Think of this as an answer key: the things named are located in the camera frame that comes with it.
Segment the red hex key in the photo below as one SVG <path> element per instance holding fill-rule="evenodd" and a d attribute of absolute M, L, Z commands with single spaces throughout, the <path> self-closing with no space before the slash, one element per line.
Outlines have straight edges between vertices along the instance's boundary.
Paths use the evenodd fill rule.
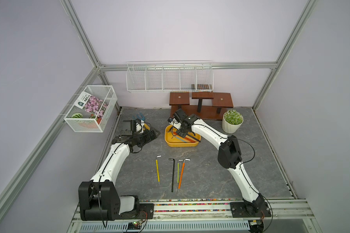
<path fill-rule="evenodd" d="M 180 138 L 185 139 L 185 140 L 188 141 L 189 143 L 196 143 L 196 141 L 194 141 L 194 140 L 192 140 L 192 139 L 190 139 L 190 138 L 187 138 L 187 137 L 186 137 L 186 138 L 180 137 Z"/>

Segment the yellow hex key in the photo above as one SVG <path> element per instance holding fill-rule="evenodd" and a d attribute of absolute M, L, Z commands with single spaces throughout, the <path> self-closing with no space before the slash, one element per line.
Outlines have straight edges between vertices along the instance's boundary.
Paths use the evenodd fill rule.
<path fill-rule="evenodd" d="M 160 174 L 159 174 L 159 163 L 158 163 L 158 159 L 161 158 L 162 155 L 158 155 L 156 156 L 156 172 L 157 172 L 157 182 L 158 182 L 158 185 L 160 185 Z"/>

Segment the short black hex key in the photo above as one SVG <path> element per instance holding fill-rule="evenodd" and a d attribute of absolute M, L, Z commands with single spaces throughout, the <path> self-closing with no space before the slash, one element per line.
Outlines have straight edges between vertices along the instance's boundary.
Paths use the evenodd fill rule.
<path fill-rule="evenodd" d="M 174 192 L 174 181 L 175 181 L 175 168 L 176 168 L 176 161 L 174 158 L 168 158 L 169 161 L 173 162 L 173 166 L 172 166 L 172 185 L 171 185 L 171 192 Z"/>

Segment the orange hex key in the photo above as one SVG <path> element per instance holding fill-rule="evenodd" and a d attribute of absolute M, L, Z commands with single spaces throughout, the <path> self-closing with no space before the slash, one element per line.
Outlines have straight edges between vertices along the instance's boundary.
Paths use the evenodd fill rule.
<path fill-rule="evenodd" d="M 183 174 L 184 174 L 184 168 L 185 168 L 185 163 L 186 161 L 190 161 L 189 158 L 183 159 L 181 162 L 181 166 L 179 167 L 180 170 L 180 176 L 179 176 L 179 181 L 178 181 L 178 189 L 181 189 L 181 184 L 182 184 L 182 179 L 183 179 Z"/>

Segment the long black hex key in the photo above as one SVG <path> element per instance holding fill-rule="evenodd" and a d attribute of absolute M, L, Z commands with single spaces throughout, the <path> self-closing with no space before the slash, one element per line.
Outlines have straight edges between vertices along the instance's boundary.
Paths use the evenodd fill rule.
<path fill-rule="evenodd" d="M 170 129 L 168 130 L 168 132 L 171 133 L 171 135 L 177 134 L 174 130 L 175 130 L 175 128 L 174 128 L 173 126 L 171 126 Z M 196 142 L 201 142 L 201 140 L 200 140 L 200 139 L 197 139 L 195 136 L 186 134 L 186 136 L 183 137 L 183 138 L 186 138 L 186 137 L 187 137 L 187 138 L 190 138 L 190 139 L 192 139 L 192 140 L 194 140 L 194 141 L 196 141 Z"/>

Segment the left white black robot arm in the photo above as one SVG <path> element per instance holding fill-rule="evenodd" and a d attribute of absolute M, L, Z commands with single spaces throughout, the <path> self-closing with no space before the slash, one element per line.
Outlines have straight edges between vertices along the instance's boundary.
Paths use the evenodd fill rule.
<path fill-rule="evenodd" d="M 126 158 L 135 153 L 135 146 L 144 145 L 160 135 L 156 129 L 145 129 L 132 136 L 117 136 L 110 152 L 90 181 L 82 182 L 78 188 L 80 217 L 83 221 L 114 221 L 136 219 L 144 216 L 138 196 L 120 196 L 115 187 L 118 174 Z"/>

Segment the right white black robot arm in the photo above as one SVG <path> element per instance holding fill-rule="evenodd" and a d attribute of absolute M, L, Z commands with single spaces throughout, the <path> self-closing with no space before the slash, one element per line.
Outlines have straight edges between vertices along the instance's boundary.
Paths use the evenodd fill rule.
<path fill-rule="evenodd" d="M 237 183 L 243 197 L 243 214 L 248 217 L 272 216 L 271 205 L 253 185 L 242 159 L 242 152 L 236 136 L 225 135 L 208 125 L 199 116 L 187 115 L 182 109 L 168 118 L 169 124 L 181 137 L 188 133 L 199 134 L 218 149 L 217 161 L 227 169 Z"/>

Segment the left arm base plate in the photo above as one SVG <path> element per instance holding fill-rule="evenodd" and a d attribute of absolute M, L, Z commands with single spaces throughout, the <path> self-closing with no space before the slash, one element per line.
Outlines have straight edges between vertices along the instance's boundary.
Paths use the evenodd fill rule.
<path fill-rule="evenodd" d="M 153 219 L 154 205 L 151 203 L 140 203 L 130 212 L 119 214 L 117 219 Z"/>

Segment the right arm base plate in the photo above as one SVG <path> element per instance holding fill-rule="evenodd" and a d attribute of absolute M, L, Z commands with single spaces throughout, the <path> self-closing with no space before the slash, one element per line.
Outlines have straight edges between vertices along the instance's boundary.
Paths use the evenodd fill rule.
<path fill-rule="evenodd" d="M 233 218 L 264 218 L 272 217 L 270 208 L 266 202 L 249 203 L 249 202 L 232 202 L 230 209 Z"/>

